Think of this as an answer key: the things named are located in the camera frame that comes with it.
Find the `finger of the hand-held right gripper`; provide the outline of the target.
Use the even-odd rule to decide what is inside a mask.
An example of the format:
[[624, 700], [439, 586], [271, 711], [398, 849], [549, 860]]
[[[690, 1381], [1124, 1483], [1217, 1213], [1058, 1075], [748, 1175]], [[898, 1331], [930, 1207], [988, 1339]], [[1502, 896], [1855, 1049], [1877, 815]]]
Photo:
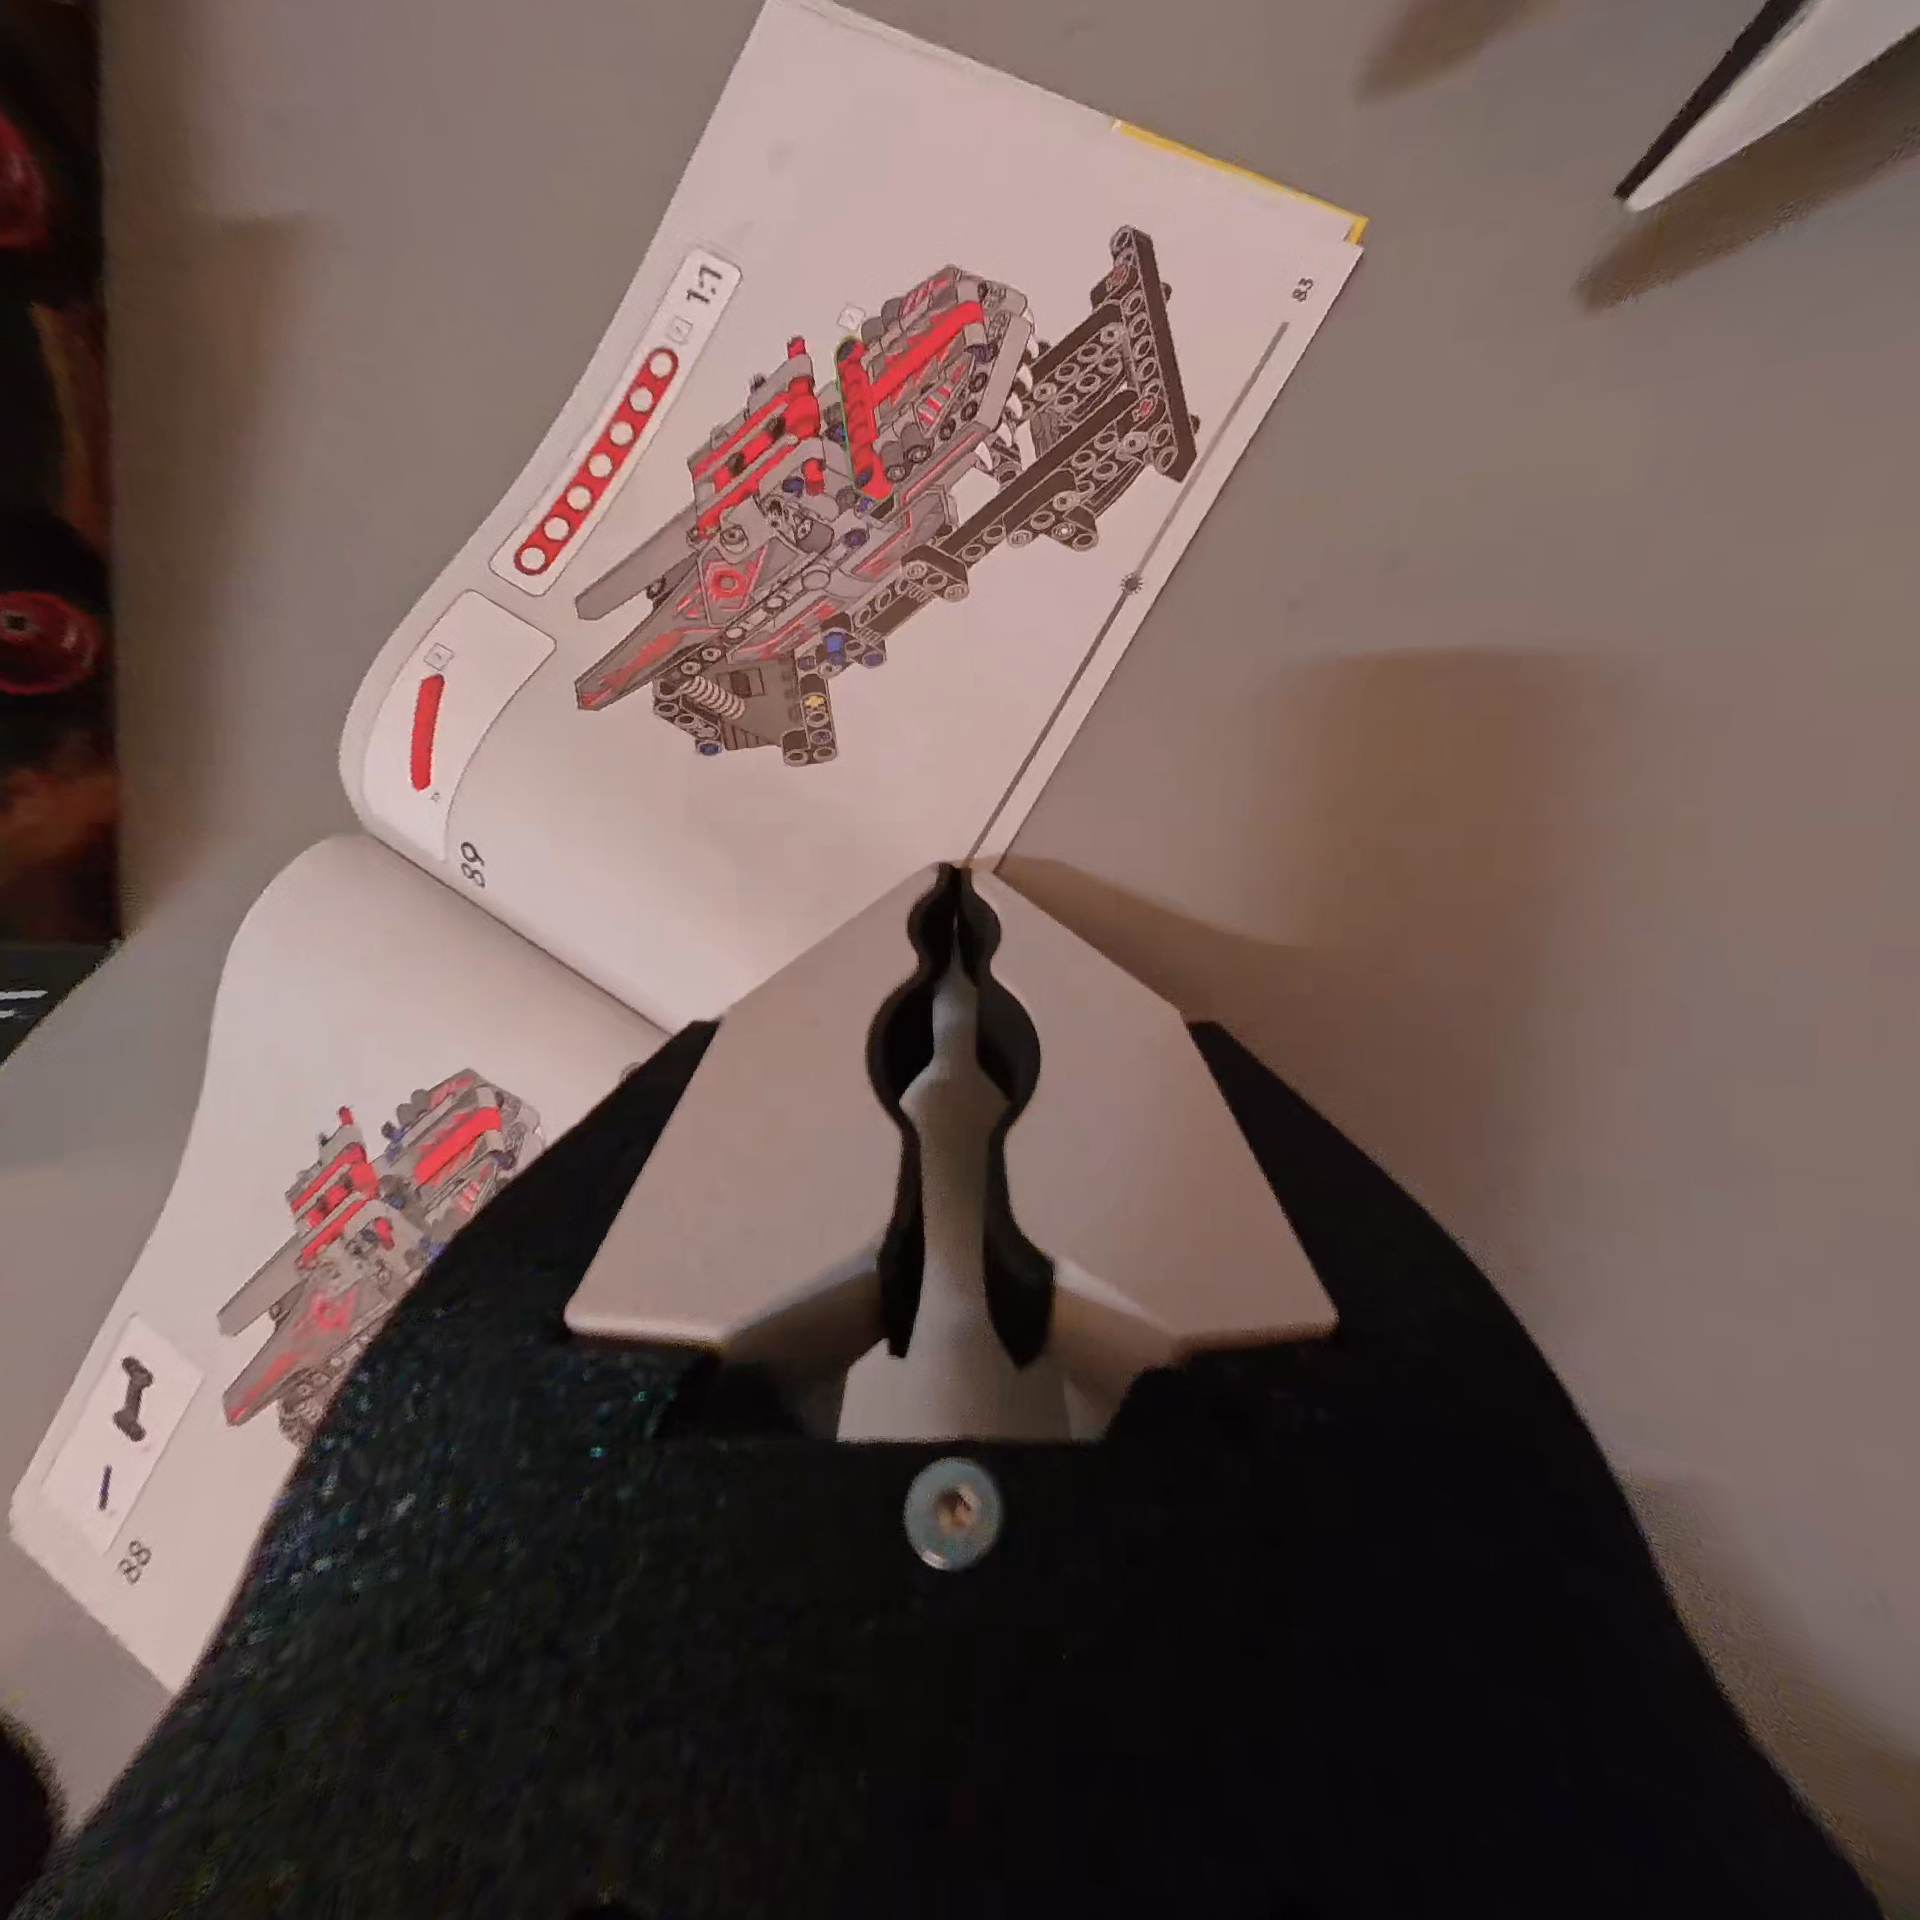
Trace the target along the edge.
[[1920, 29], [1916, 0], [1764, 0], [1613, 190], [1657, 207]]

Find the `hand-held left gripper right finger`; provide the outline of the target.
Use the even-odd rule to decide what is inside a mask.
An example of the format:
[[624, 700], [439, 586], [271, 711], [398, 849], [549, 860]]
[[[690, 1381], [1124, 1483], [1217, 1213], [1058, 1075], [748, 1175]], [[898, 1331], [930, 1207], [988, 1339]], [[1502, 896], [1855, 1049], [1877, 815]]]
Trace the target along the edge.
[[1145, 1371], [1327, 1339], [1337, 1306], [1189, 1022], [986, 869], [955, 875], [986, 1148], [986, 1306], [1099, 1436]]

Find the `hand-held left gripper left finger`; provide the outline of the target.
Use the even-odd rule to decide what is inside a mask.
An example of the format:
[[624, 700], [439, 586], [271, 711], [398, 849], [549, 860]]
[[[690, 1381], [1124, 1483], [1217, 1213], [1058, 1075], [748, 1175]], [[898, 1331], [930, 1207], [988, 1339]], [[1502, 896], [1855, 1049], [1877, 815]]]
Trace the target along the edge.
[[955, 866], [873, 902], [743, 997], [598, 1243], [568, 1331], [758, 1366], [813, 1436], [847, 1379], [909, 1344], [924, 1280], [921, 1132]]

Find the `brick model instruction booklet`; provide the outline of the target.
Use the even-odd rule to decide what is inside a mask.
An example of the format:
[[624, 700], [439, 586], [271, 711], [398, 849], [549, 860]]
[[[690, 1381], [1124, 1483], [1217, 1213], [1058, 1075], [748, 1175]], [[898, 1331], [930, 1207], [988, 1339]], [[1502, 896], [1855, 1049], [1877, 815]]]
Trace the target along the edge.
[[760, 4], [539, 452], [245, 915], [175, 1188], [11, 1503], [164, 1691], [405, 1291], [689, 1022], [997, 860], [1370, 218]]

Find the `grey desk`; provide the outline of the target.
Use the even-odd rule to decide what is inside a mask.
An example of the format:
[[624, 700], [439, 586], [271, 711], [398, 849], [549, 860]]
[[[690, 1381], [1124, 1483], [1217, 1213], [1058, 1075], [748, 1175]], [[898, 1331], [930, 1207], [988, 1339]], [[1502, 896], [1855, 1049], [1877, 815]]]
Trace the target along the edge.
[[[1005, 869], [1496, 1280], [1916, 1917], [1916, 45], [1629, 218], [1754, 4], [863, 8], [1370, 213]], [[753, 19], [103, 4], [133, 928], [3, 1066], [3, 1494]]]

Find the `dark toy truck box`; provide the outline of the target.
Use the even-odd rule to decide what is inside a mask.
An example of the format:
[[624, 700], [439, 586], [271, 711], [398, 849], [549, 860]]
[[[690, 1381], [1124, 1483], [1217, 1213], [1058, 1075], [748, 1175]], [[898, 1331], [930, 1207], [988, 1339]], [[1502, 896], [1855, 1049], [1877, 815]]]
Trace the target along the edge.
[[0, 1056], [115, 948], [100, 4], [0, 4]]

